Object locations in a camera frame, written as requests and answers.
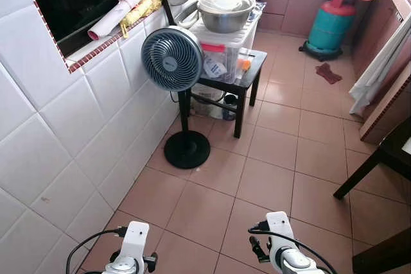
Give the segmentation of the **dark wooden table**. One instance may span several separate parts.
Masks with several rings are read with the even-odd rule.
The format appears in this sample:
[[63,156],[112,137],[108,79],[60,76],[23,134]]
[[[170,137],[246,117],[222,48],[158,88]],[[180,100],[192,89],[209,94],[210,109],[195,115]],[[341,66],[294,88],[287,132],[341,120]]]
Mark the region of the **dark wooden table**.
[[401,124],[396,125],[393,130],[385,136],[378,147],[358,169],[341,184],[334,192],[333,197],[343,200],[346,194],[362,181],[377,165],[383,164],[393,169],[405,180],[411,181],[411,154],[403,147],[411,137],[411,118],[408,117]]

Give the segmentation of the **yellow bag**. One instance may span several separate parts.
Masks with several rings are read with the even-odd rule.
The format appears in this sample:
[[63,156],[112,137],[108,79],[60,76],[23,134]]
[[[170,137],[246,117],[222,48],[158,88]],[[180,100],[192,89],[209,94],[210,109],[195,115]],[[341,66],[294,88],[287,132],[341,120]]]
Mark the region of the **yellow bag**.
[[121,35],[124,39],[128,39],[128,30],[131,30],[133,25],[140,19],[146,18],[151,13],[154,13],[162,5],[162,0],[140,0],[138,4],[131,9],[120,22]]

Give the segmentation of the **white plastic bag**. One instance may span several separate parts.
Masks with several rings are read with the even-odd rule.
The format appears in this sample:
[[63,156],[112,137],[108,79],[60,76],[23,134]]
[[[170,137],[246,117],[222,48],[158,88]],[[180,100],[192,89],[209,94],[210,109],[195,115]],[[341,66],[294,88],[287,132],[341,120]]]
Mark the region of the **white plastic bag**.
[[[232,108],[237,107],[238,103],[238,96],[205,85],[195,85],[193,87],[193,94],[199,95],[203,98],[208,98],[209,100],[220,102]],[[202,99],[197,98],[193,98],[191,101],[191,109],[193,109],[193,113],[198,116],[209,116],[215,119],[220,119],[221,121],[235,121],[237,117],[237,114],[235,112],[231,112],[231,110],[223,109],[221,107],[209,104],[208,101],[203,101]]]

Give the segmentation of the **steel pot with lid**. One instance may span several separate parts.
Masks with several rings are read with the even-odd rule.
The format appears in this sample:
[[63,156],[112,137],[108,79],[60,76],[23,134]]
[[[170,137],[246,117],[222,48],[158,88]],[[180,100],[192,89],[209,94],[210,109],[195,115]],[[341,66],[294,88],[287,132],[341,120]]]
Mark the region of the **steel pot with lid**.
[[256,6],[256,0],[199,0],[197,10],[206,28],[214,33],[241,30]]

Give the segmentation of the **dark wooden furniture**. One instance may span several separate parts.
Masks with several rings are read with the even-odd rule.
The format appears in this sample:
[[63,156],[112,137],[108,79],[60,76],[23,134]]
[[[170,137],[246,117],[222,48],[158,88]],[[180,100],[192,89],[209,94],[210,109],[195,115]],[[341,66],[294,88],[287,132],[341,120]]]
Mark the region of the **dark wooden furniture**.
[[353,256],[354,274],[382,274],[411,263],[411,228]]

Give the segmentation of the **red floor cloth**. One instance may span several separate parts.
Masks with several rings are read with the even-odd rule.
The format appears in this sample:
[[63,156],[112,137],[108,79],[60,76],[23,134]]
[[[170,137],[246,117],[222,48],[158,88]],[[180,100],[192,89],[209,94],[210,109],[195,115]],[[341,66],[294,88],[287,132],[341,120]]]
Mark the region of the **red floor cloth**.
[[338,83],[338,81],[342,80],[342,77],[339,74],[334,73],[331,70],[331,65],[329,63],[323,63],[321,65],[316,66],[315,72],[317,75],[323,78],[329,85],[334,85]]

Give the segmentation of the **green gas cylinder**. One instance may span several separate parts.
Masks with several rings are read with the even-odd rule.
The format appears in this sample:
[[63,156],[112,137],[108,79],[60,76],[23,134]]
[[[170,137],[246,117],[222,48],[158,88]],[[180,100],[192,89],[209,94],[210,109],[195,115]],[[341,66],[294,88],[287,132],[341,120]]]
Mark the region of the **green gas cylinder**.
[[306,42],[312,51],[340,51],[347,30],[353,23],[356,9],[350,4],[335,4],[334,1],[324,2],[317,13],[314,24]]

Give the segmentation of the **black gas cylinder stand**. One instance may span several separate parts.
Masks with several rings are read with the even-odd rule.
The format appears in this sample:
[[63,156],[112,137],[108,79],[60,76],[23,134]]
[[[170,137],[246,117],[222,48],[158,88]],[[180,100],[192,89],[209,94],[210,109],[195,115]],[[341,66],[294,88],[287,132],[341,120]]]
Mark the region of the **black gas cylinder stand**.
[[343,50],[341,48],[336,48],[335,50],[321,49],[319,47],[312,46],[308,40],[305,40],[305,42],[303,42],[297,50],[306,53],[311,58],[320,62],[336,60],[341,56],[341,54],[343,54]]

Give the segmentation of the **white hanging cloth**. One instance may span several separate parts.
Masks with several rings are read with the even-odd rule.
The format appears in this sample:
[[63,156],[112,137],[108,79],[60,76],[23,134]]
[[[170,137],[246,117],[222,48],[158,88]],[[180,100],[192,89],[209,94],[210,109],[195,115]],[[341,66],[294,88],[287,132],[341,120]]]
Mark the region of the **white hanging cloth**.
[[362,76],[353,84],[352,89],[349,90],[349,95],[353,98],[349,115],[362,117],[362,112],[372,103],[392,66],[402,54],[403,46],[409,38],[410,29],[409,18],[403,19],[387,43],[376,54],[372,63],[367,66]]

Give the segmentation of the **clear plastic storage box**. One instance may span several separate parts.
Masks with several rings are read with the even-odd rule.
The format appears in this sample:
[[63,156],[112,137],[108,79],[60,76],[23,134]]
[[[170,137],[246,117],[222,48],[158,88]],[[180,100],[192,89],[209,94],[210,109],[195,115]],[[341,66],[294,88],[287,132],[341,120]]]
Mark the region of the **clear plastic storage box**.
[[204,55],[201,78],[234,83],[250,67],[250,50],[261,13],[253,11],[246,24],[234,33],[214,33],[203,18],[189,28],[202,46]]

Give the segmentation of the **grey standing fan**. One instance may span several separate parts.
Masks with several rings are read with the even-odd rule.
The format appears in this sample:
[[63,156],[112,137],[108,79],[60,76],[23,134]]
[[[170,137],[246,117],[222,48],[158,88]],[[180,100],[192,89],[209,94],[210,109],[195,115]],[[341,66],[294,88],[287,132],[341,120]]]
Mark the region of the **grey standing fan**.
[[185,28],[168,26],[152,31],[141,46],[147,77],[160,89],[176,92],[181,130],[167,139],[164,156],[171,166],[194,169],[206,162],[211,146],[206,136],[190,130],[191,89],[202,74],[204,55],[196,36]]

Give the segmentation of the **rolled white paper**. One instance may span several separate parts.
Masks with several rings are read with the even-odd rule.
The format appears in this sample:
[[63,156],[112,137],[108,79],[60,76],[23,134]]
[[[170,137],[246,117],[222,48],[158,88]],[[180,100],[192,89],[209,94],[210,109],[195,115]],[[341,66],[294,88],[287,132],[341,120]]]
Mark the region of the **rolled white paper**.
[[130,12],[140,0],[120,0],[118,3],[102,17],[96,24],[94,24],[87,34],[92,40],[99,40],[100,37],[109,35],[114,30],[115,25],[119,24],[121,20]]

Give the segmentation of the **brown tiled counter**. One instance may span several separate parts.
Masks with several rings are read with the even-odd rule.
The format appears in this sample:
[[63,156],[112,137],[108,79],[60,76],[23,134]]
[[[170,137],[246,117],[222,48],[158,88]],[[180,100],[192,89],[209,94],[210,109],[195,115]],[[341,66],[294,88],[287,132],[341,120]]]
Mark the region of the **brown tiled counter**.
[[377,104],[367,107],[365,122],[359,128],[362,142],[376,144],[411,116],[410,63],[397,74],[394,83]]

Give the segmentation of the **black side table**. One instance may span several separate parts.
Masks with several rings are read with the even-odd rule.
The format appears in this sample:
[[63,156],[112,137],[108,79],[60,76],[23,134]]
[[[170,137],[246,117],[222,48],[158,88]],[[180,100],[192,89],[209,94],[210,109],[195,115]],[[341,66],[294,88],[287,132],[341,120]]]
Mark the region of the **black side table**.
[[197,81],[197,85],[211,87],[212,89],[221,91],[226,95],[234,95],[236,99],[231,104],[223,102],[223,97],[220,99],[211,99],[194,92],[191,93],[191,97],[196,101],[215,107],[220,107],[224,112],[234,113],[234,138],[239,139],[241,137],[241,133],[243,133],[245,110],[249,106],[253,107],[256,103],[256,98],[258,97],[259,80],[261,79],[259,74],[261,74],[261,70],[263,69],[267,56],[268,53],[264,51],[247,51],[245,56],[241,57],[241,60],[250,60],[250,66],[246,71],[240,71],[240,77],[235,78],[232,83],[212,80],[212,78],[205,77],[201,77]]

